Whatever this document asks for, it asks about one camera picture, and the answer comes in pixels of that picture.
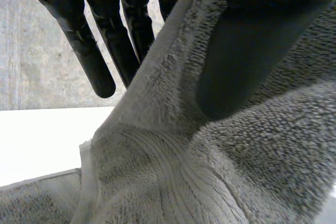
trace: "gray fleece fabric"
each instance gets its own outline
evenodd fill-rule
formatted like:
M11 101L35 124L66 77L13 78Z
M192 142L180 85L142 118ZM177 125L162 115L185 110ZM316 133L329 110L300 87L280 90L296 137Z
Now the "gray fleece fabric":
M336 6L244 108L211 122L195 90L224 8L178 1L121 102L80 147L71 224L314 223L336 179ZM0 223L54 223L33 214Z

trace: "gray concrete floor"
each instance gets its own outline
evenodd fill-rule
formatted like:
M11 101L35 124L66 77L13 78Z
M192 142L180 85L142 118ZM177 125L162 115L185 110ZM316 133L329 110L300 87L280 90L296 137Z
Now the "gray concrete floor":
M150 1L149 13L156 35L163 25L158 0ZM118 103L125 88L88 7L85 14L116 81L115 95L108 99L95 95L57 22L38 0L0 0L0 110Z

